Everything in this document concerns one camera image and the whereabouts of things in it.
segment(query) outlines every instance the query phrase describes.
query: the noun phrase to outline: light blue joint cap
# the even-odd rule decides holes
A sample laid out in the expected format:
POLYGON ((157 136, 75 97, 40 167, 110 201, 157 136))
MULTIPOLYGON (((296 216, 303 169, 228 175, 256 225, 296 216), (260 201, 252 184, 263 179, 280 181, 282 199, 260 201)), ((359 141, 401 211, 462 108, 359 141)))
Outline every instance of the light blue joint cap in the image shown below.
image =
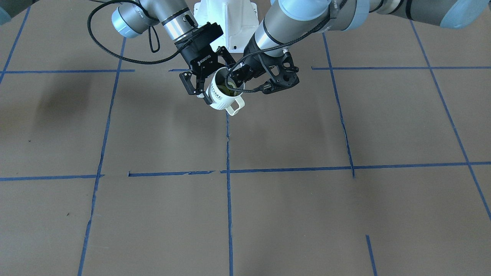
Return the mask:
POLYGON ((130 26, 128 26, 128 24, 126 24, 124 19, 121 17, 121 14, 119 13, 119 8, 117 8, 112 13, 111 19, 112 25, 122 36, 126 38, 134 38, 141 35, 141 33, 135 32, 130 26))
POLYGON ((281 10, 298 21, 318 18, 329 8, 331 0, 278 0, 281 10))
POLYGON ((359 26, 363 25, 363 23, 365 23, 365 20, 367 20, 369 12, 370 12, 370 0, 357 0, 355 16, 353 16, 353 20, 351 21, 351 24, 343 31, 349 29, 356 29, 359 26))
POLYGON ((8 15, 8 13, 2 7, 0 7, 0 25, 3 25, 10 20, 12 20, 10 15, 8 15))
POLYGON ((470 25, 486 9, 489 0, 457 0, 441 20, 440 27, 461 29, 470 25))

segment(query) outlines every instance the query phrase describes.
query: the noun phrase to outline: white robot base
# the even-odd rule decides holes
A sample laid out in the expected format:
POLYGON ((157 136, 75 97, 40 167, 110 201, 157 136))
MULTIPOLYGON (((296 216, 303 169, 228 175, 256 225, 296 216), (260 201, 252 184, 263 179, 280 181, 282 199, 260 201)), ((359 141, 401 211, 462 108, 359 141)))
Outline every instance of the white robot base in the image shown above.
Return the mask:
POLYGON ((250 0, 202 0, 194 5, 199 26, 218 23, 223 35, 211 43, 212 49, 225 46, 231 53, 243 53, 259 26, 257 5, 250 0))

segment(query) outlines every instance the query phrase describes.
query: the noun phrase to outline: cup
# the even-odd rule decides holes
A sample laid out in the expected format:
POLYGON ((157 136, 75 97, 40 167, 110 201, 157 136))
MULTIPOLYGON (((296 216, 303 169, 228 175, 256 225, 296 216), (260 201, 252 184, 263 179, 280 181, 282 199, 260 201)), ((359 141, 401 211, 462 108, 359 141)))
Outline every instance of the cup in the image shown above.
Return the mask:
MULTIPOLYGON (((228 70, 226 67, 222 67, 215 72, 213 76, 212 83, 206 90, 207 95, 212 99, 213 103, 210 105, 216 110, 227 110, 230 116, 234 116, 243 108, 246 104, 242 99, 242 93, 230 91, 225 86, 225 77, 227 76, 228 70), (239 107, 234 109, 231 107, 232 103, 236 102, 239 107)), ((235 84, 230 81, 229 85, 235 88, 235 84)), ((245 85, 242 84, 240 89, 244 89, 245 85)))

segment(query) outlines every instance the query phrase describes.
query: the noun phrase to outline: mug handle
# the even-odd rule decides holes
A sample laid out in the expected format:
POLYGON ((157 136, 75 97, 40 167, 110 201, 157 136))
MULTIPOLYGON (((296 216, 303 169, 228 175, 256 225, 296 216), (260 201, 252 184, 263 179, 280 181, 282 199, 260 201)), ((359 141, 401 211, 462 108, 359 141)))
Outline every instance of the mug handle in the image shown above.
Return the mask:
POLYGON ((241 108, 243 108, 244 106, 246 106, 246 103, 244 102, 244 100, 242 99, 241 96, 235 98, 235 101, 239 105, 239 108, 237 108, 236 110, 234 110, 232 108, 232 106, 229 106, 229 107, 225 108, 225 110, 227 110, 227 112, 228 112, 228 114, 230 114, 230 116, 234 116, 235 114, 237 114, 237 112, 239 112, 239 110, 241 108))

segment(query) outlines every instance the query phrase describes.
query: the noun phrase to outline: white mug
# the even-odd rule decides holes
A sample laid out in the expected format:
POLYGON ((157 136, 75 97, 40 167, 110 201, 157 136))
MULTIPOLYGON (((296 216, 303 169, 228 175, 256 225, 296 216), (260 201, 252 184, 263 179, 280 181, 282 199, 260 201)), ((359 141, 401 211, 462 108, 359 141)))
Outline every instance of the white mug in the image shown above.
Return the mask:
MULTIPOLYGON (((225 86, 225 77, 227 76, 228 70, 226 67, 222 67, 218 69, 215 72, 215 75, 213 76, 212 83, 206 90, 206 93, 210 98, 212 99, 213 103, 210 105, 216 110, 227 110, 227 112, 230 114, 230 116, 234 116, 239 112, 241 108, 243 108, 246 103, 242 99, 241 95, 242 93, 238 94, 237 96, 228 96, 225 95, 218 85, 220 86, 225 86), (237 109, 233 109, 231 107, 232 103, 237 102, 239 107, 237 109)), ((242 84, 240 89, 244 89, 245 85, 242 84)))

